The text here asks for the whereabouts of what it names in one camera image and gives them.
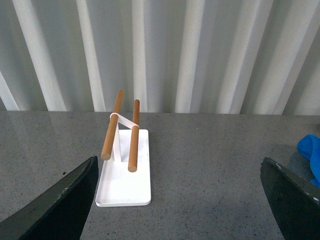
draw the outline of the white curtain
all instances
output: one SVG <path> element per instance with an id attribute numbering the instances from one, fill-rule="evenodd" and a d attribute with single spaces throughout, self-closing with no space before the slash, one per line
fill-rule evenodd
<path id="1" fill-rule="evenodd" d="M 320 0 L 0 1 L 0 110 L 320 115 Z"/>

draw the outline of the speckled gray surface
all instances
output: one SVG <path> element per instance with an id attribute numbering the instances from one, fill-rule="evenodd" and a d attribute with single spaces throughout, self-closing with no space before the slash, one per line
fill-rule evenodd
<path id="1" fill-rule="evenodd" d="M 108 122 L 109 113 L 0 111 L 0 221 L 99 156 Z M 142 113 L 140 126 L 149 131 L 151 203 L 93 203 L 82 240 L 283 239 L 261 162 L 311 180 L 296 145 L 320 135 L 320 117 Z"/>

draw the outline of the dowel holder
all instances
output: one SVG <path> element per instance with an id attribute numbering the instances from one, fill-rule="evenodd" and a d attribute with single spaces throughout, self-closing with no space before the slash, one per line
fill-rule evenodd
<path id="1" fill-rule="evenodd" d="M 99 207 L 144 206 L 151 202 L 149 133 L 139 129 L 136 172 L 128 171 L 132 128 L 139 127 L 118 113 L 110 160 L 103 167 L 95 198 Z M 119 123 L 129 129 L 119 130 Z"/>

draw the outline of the white rectangular tray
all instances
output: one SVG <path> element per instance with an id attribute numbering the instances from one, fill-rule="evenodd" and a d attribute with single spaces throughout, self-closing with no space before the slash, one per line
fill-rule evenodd
<path id="1" fill-rule="evenodd" d="M 104 161 L 95 203 L 99 207 L 144 206 L 151 202 L 149 134 L 139 130 L 137 171 L 128 171 L 131 130 L 119 130 L 121 161 Z"/>

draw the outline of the wooden dowel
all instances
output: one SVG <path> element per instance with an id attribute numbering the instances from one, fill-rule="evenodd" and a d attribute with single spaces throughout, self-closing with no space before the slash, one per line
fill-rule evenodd
<path id="1" fill-rule="evenodd" d="M 136 99 L 134 101 L 132 122 L 139 125 L 139 121 L 140 121 L 140 101 Z M 139 127 L 133 126 L 131 131 L 131 142 L 130 142 L 129 163 L 128 163 L 128 171 L 131 173 L 134 173 L 135 171 L 137 171 L 138 142 L 139 142 Z"/>
<path id="2" fill-rule="evenodd" d="M 124 97 L 124 91 L 119 90 L 114 103 L 113 112 L 119 114 L 121 111 L 122 99 Z M 110 118 L 108 130 L 106 131 L 104 144 L 101 152 L 101 158 L 103 160 L 109 160 L 111 157 L 112 147 L 114 145 L 115 134 L 118 124 L 118 115 L 114 114 Z"/>

